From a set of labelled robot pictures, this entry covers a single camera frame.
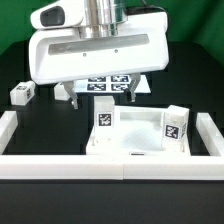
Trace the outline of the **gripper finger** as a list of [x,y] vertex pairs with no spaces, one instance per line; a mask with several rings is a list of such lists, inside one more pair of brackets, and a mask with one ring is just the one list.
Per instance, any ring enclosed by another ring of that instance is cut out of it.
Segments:
[[129,87],[125,90],[125,93],[126,93],[127,101],[134,102],[135,101],[135,90],[140,83],[141,74],[140,73],[131,74],[130,79],[131,79],[131,82],[129,84]]
[[68,95],[72,98],[72,105],[75,109],[78,108],[78,96],[76,92],[74,91],[74,82],[73,81],[68,81],[64,82],[64,89],[68,93]]

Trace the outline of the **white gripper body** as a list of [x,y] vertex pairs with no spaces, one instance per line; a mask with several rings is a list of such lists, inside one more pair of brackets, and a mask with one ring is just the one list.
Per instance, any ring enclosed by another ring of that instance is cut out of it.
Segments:
[[29,68],[38,85],[164,69],[164,12],[129,15],[123,3],[51,3],[30,16]]

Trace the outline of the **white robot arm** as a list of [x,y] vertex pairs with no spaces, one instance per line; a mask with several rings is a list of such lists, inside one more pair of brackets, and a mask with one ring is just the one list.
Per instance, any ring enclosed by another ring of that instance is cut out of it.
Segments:
[[61,82],[72,99],[76,80],[129,74],[129,102],[142,72],[169,62],[164,12],[129,15],[124,0],[57,0],[30,16],[29,68],[38,85]]

